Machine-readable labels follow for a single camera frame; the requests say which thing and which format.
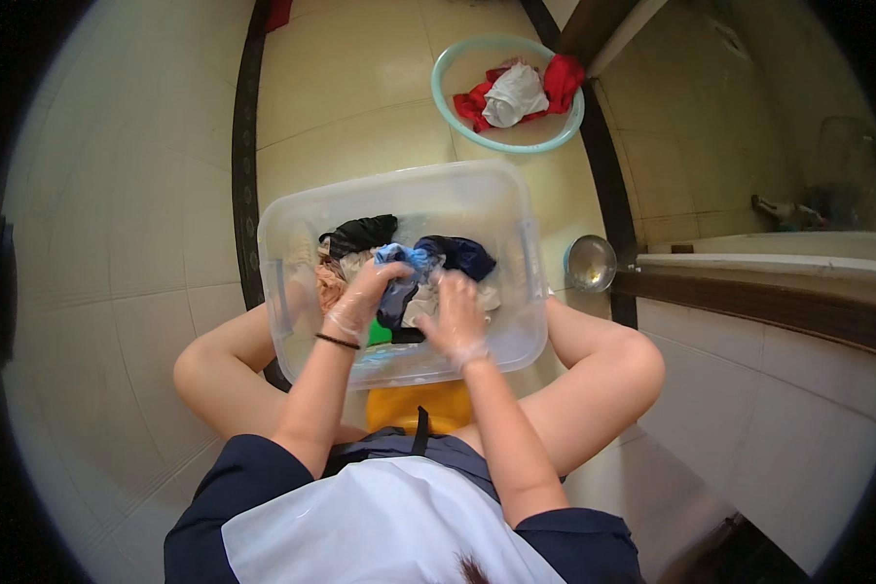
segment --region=clear plastic bin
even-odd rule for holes
[[[310,237],[316,263],[317,238],[351,219],[391,213],[399,219],[395,241],[412,246],[428,235],[467,237],[496,258],[488,283],[502,304],[491,314],[488,340],[502,371],[531,364],[548,339],[548,295],[538,223],[529,190],[511,164],[489,160],[438,164],[319,187],[277,199],[259,220],[259,269],[279,367],[295,381],[302,371],[321,311],[315,302],[301,314],[286,306],[299,253]],[[378,345],[358,352],[349,390],[457,380],[460,375],[426,342]]]

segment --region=leg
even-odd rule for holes
[[[286,302],[293,321],[308,298],[300,284],[287,286]],[[258,374],[273,357],[266,305],[259,305],[191,343],[175,362],[175,389],[191,411],[222,438],[240,434],[268,438],[288,398]],[[366,434],[360,428],[342,426],[335,442],[353,442]]]
[[[548,337],[568,373],[519,403],[559,475],[603,450],[658,398],[662,356],[641,333],[547,300]],[[474,424],[454,436],[483,454]]]

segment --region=yellow stool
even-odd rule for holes
[[[462,380],[370,390],[367,429],[398,426],[409,436],[419,426],[419,406],[429,412],[432,434],[451,434],[471,423],[471,397]]]

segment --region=hand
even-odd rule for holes
[[[438,352],[460,369],[468,361],[488,355],[487,322],[473,280],[457,271],[446,271],[439,277],[438,322],[421,315],[416,318],[416,326]]]
[[[363,330],[374,320],[376,307],[389,281],[414,273],[412,266],[406,263],[376,265],[368,260],[326,318],[344,333],[353,335],[355,341],[360,339]]]

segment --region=green object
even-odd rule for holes
[[[379,321],[374,319],[373,323],[370,325],[370,341],[367,346],[372,347],[374,345],[384,345],[385,343],[389,343],[392,341],[392,331],[389,329],[385,329],[380,326]]]

